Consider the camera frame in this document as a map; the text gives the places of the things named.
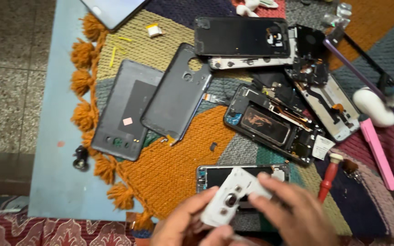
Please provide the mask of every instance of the screwdriver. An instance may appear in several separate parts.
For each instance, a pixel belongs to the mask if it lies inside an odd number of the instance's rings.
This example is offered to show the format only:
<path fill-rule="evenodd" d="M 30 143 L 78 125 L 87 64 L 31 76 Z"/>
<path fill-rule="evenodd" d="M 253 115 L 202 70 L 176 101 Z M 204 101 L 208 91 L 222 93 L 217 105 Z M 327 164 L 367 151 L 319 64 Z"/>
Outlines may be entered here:
<path fill-rule="evenodd" d="M 337 174 L 338 164 L 343 160 L 343 156 L 335 153 L 330 154 L 329 157 L 331 161 L 326 169 L 325 178 L 320 183 L 319 200 L 321 203 L 325 201 L 326 195 L 332 187 L 332 181 Z"/>

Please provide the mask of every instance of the orange tassel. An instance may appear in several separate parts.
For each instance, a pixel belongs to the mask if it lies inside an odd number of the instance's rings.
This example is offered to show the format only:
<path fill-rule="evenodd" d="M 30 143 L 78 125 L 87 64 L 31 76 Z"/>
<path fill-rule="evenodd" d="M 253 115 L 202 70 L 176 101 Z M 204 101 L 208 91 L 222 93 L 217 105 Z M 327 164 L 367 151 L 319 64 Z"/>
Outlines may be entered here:
<path fill-rule="evenodd" d="M 72 45 L 71 61 L 74 66 L 78 69 L 91 67 L 92 53 L 94 51 L 94 46 L 91 42 L 85 42 L 77 38 L 79 43 L 74 43 Z"/>
<path fill-rule="evenodd" d="M 133 190 L 126 187 L 122 182 L 113 185 L 107 192 L 108 199 L 115 199 L 113 204 L 115 209 L 132 209 L 133 208 Z"/>
<path fill-rule="evenodd" d="M 90 39 L 91 41 L 97 41 L 98 37 L 103 31 L 106 31 L 106 28 L 100 21 L 92 14 L 87 13 L 83 20 L 83 34 Z"/>
<path fill-rule="evenodd" d="M 89 87 L 94 84 L 91 74 L 86 69 L 73 72 L 71 81 L 71 90 L 79 97 L 88 92 Z"/>
<path fill-rule="evenodd" d="M 94 133 L 95 130 L 92 129 L 90 131 L 84 132 L 81 135 L 81 138 L 83 139 L 83 141 L 81 141 L 81 145 L 83 145 L 83 147 L 85 147 L 88 150 L 88 153 L 91 157 L 95 157 L 97 154 L 101 154 L 99 151 L 91 147 L 91 141 L 92 138 L 94 137 Z"/>
<path fill-rule="evenodd" d="M 96 163 L 94 169 L 94 175 L 99 176 L 106 184 L 111 184 L 115 178 L 114 162 L 108 160 L 103 155 L 96 156 Z"/>
<path fill-rule="evenodd" d="M 81 102 L 74 109 L 71 121 L 78 126 L 80 131 L 87 132 L 94 127 L 94 111 L 85 99 L 79 99 Z"/>
<path fill-rule="evenodd" d="M 151 230 L 151 229 L 153 229 L 153 221 L 151 221 L 151 216 L 153 216 L 153 215 L 148 213 L 147 209 L 145 209 L 142 214 L 137 213 L 134 229 L 135 230 L 141 230 L 141 229 Z"/>

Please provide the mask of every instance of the knitted rug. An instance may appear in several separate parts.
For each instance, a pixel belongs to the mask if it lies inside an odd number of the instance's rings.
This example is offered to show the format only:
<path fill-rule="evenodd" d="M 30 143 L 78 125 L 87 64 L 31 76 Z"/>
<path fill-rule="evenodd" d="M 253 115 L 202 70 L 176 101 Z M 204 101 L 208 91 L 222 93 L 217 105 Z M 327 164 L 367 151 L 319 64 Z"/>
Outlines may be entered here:
<path fill-rule="evenodd" d="M 353 6 L 348 34 L 394 76 L 394 2 L 346 2 Z M 290 24 L 298 22 L 322 30 L 318 21 L 324 13 L 331 13 L 336 5 L 314 0 L 309 6 L 302 5 L 298 0 L 278 4 L 281 9 L 285 8 L 285 14 L 265 9 L 257 13 L 262 16 L 264 13 L 265 16 L 285 16 Z M 91 41 L 97 41 L 97 45 L 94 47 L 90 42 L 81 40 L 74 43 L 71 59 L 77 71 L 74 72 L 71 88 L 78 96 L 90 91 L 91 101 L 89 103 L 80 98 L 81 103 L 74 110 L 71 120 L 83 132 L 82 143 L 96 161 L 94 174 L 107 184 L 113 184 L 108 195 L 114 199 L 116 207 L 132 208 L 133 198 L 144 207 L 144 212 L 137 215 L 135 228 L 151 228 L 151 216 L 164 219 L 179 202 L 193 195 L 195 169 L 199 165 L 285 161 L 275 151 L 225 126 L 222 117 L 226 108 L 206 101 L 198 108 L 183 140 L 173 147 L 162 143 L 158 135 L 149 131 L 141 155 L 135 162 L 116 160 L 90 148 L 99 114 L 106 105 L 121 60 L 131 59 L 166 70 L 181 42 L 193 44 L 195 16 L 231 15 L 235 15 L 235 8 L 230 0 L 153 0 L 114 34 L 108 34 L 92 15 L 84 18 L 85 35 Z M 153 22 L 159 23 L 165 35 L 148 37 L 145 26 Z M 123 52 L 115 52 L 112 57 L 117 46 Z M 359 62 L 357 54 L 346 44 L 342 44 L 339 50 L 354 63 Z M 339 68 L 342 64 L 338 59 L 331 58 L 330 62 L 345 91 L 353 93 L 361 86 L 361 82 L 345 68 Z M 92 76 L 87 71 L 89 68 L 92 69 Z M 251 82 L 250 75 L 244 70 L 220 71 L 214 76 L 208 93 L 215 95 L 232 95 L 239 84 Z M 383 147 L 387 150 L 390 139 L 394 138 L 394 128 L 379 132 Z M 212 142 L 218 144 L 214 152 L 209 149 Z M 362 177 L 362 182 L 357 183 L 347 178 L 342 170 L 338 171 L 333 188 L 323 204 L 337 232 L 340 235 L 394 236 L 394 201 L 378 176 L 362 135 L 354 134 L 333 151 L 358 163 Z M 326 166 L 326 161 L 317 161 L 308 168 L 290 163 L 292 181 L 317 193 Z M 114 182 L 115 172 L 125 184 Z M 268 222 L 259 216 L 236 218 L 234 226 L 244 231 L 265 231 L 269 228 Z"/>

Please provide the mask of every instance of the hand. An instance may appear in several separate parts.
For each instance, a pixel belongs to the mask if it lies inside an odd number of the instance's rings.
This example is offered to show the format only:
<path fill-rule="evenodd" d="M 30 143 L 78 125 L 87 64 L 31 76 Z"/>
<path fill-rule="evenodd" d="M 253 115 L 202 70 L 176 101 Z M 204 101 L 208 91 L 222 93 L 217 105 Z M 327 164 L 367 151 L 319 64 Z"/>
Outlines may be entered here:
<path fill-rule="evenodd" d="M 268 200 L 254 193 L 249 195 L 249 202 L 279 230 L 288 246 L 338 245 L 334 227 L 313 194 L 295 184 L 272 179 L 266 173 L 260 173 L 258 179 L 288 208 L 274 199 Z"/>
<path fill-rule="evenodd" d="M 156 225 L 150 246 L 197 245 L 200 240 L 200 246 L 227 246 L 234 234 L 231 226 L 217 227 L 206 237 L 201 233 L 211 228 L 200 221 L 200 214 L 217 190 L 218 187 L 212 187 L 179 204 L 166 220 Z"/>

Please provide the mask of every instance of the black phone back cover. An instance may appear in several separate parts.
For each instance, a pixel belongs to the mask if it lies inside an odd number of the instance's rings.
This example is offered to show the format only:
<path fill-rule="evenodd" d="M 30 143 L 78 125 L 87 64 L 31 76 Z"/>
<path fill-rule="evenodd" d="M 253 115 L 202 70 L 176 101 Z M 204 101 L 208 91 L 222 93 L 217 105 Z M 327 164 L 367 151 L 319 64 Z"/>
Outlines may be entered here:
<path fill-rule="evenodd" d="M 92 148 L 130 161 L 138 159 L 147 134 L 140 118 L 162 76 L 160 70 L 123 60 L 92 139 Z"/>
<path fill-rule="evenodd" d="M 141 122 L 164 137 L 179 141 L 185 134 L 212 79 L 207 60 L 193 71 L 188 61 L 195 58 L 194 46 L 182 43 L 176 51 Z"/>
<path fill-rule="evenodd" d="M 283 18 L 196 17 L 194 46 L 198 55 L 289 57 L 288 24 Z"/>

